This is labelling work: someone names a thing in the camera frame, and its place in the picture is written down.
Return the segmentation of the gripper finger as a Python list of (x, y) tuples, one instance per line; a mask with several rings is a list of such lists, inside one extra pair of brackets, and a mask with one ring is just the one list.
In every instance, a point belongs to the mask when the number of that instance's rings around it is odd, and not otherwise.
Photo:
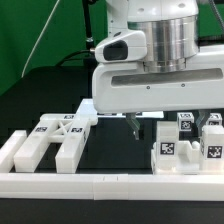
[(136, 140), (140, 139), (140, 123), (136, 118), (135, 113), (127, 113), (126, 114), (126, 121), (128, 125), (132, 128), (133, 134)]
[(209, 117), (210, 117), (210, 111), (208, 109), (199, 110), (199, 116), (196, 120), (198, 136), (202, 135), (202, 128), (206, 124)]

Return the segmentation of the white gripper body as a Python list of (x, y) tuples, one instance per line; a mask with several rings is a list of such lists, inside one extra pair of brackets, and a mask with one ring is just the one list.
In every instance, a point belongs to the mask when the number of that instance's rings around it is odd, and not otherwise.
[(224, 44), (203, 46), (186, 68), (150, 73), (141, 31), (123, 31), (95, 49), (99, 65), (92, 77), (92, 97), (100, 113), (136, 113), (224, 107)]

